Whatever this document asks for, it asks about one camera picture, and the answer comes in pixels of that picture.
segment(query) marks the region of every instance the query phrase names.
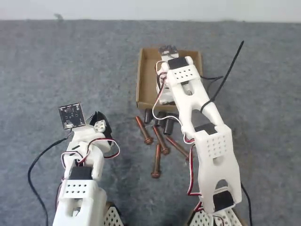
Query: white wall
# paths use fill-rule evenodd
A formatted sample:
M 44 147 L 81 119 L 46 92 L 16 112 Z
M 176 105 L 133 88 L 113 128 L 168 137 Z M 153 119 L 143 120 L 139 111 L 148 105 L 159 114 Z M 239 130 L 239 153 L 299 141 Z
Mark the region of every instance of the white wall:
M 0 19 L 301 22 L 300 0 L 0 0 Z

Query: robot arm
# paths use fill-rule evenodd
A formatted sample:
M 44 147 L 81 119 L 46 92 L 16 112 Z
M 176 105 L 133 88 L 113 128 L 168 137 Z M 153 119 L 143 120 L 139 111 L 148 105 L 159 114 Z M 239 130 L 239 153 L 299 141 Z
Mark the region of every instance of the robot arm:
M 166 72 L 165 83 L 178 108 L 182 133 L 194 141 L 197 149 L 199 198 L 205 212 L 214 213 L 234 207 L 242 197 L 231 129 L 224 124 L 215 104 L 207 104 L 209 97 L 190 56 L 164 62 L 161 71 Z M 189 87 L 190 93 L 185 91 L 184 85 Z M 210 123 L 194 127 L 191 113 L 195 109 L 202 109 Z M 227 185 L 216 189 L 221 180 L 225 180 Z
M 95 120 L 73 131 L 73 139 L 61 156 L 65 173 L 53 226 L 100 226 L 110 217 L 106 216 L 107 194 L 97 184 L 103 170 L 103 153 L 110 151 L 113 142 L 118 149 L 119 146 L 111 138 L 106 120 Z M 123 225 L 119 216 L 115 218 Z

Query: circuit board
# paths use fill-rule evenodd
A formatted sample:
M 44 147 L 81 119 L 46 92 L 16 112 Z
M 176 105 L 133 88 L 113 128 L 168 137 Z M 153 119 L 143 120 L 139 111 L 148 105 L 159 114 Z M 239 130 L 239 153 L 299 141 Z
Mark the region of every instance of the circuit board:
M 80 103 L 59 107 L 64 129 L 85 126 L 85 118 Z

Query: brown cardboard tray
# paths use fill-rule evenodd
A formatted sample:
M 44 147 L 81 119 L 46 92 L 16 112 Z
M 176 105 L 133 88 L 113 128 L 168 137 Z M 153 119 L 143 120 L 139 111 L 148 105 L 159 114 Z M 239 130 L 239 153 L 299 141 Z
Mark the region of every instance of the brown cardboard tray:
M 179 56 L 190 56 L 199 74 L 203 75 L 202 56 L 198 51 L 179 50 Z M 140 50 L 136 87 L 136 102 L 139 109 L 152 108 L 157 97 L 155 63 L 161 60 L 158 48 L 142 48 Z M 175 105 L 157 104 L 156 110 L 175 111 Z

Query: copper bolt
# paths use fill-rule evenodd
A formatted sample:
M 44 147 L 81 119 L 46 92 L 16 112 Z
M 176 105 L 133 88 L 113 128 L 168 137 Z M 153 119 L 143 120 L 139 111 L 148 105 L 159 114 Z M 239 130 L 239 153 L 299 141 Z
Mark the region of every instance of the copper bolt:
M 156 146 L 156 155 L 155 155 L 155 165 L 151 173 L 152 178 L 159 178 L 161 175 L 160 172 L 160 159 L 161 159 L 161 145 L 157 144 Z
M 186 160 L 189 159 L 189 153 L 181 145 L 175 142 L 174 139 L 172 139 L 170 136 L 167 136 L 166 140 L 168 140 L 179 152 L 181 152 L 186 157 Z
M 158 141 L 159 141 L 159 143 L 160 143 L 160 145 L 162 147 L 162 153 L 164 155 L 169 154 L 169 152 L 170 152 L 169 147 L 166 146 L 164 138 L 162 137 L 162 134 L 160 133 L 160 130 L 156 126 L 153 126 L 152 128 L 154 129 L 154 132 L 155 132 L 155 134 L 156 134 L 156 136 L 158 138 Z
M 153 138 L 149 135 L 148 131 L 146 130 L 145 126 L 144 126 L 144 123 L 141 121 L 140 117 L 139 116 L 136 116 L 136 121 L 137 121 L 137 124 L 144 136 L 144 142 L 145 144 L 147 145 L 151 145 L 152 142 L 153 142 Z

